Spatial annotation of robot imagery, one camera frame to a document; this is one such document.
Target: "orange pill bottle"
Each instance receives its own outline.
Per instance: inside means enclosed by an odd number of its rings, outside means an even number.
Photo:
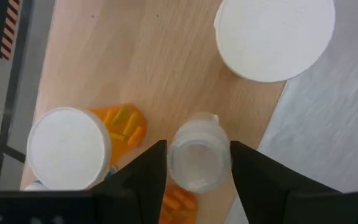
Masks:
[[[112,145],[110,166],[138,146],[146,135],[146,119],[134,105],[114,105],[90,111],[104,123],[109,131]]]
[[[195,224],[198,204],[193,193],[168,185],[162,200],[159,224]]]

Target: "black and orange stripes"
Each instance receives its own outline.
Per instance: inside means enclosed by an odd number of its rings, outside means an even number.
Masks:
[[[10,59],[13,49],[13,40],[16,29],[16,22],[19,13],[19,0],[9,0],[6,11],[5,28],[2,37],[1,53],[4,59]]]

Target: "wooden table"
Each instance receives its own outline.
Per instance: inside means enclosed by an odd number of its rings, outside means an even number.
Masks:
[[[58,106],[133,102],[148,135],[126,165],[171,139],[197,111],[219,115],[231,139],[257,148],[284,83],[241,79],[223,64],[213,20],[221,0],[56,0],[35,119]],[[34,180],[25,166],[22,187]],[[199,196],[198,223],[223,223],[232,178]]]

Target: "wooden surface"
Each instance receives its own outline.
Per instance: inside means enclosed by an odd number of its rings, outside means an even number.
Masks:
[[[257,148],[284,83],[240,79],[223,64],[213,20],[221,0],[56,0],[36,119],[58,106],[133,102],[149,123],[142,147],[171,139],[189,115],[219,115],[231,139]],[[34,175],[25,167],[22,187]],[[199,196],[198,223],[223,223],[232,179]]]

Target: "white round lid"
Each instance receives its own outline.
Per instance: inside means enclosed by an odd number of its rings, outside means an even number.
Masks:
[[[214,22],[225,64],[258,82],[287,80],[312,66],[334,24],[333,0],[224,0]]]
[[[51,190],[86,189],[108,173],[111,141],[103,122],[89,111],[57,108],[33,126],[27,158]]]

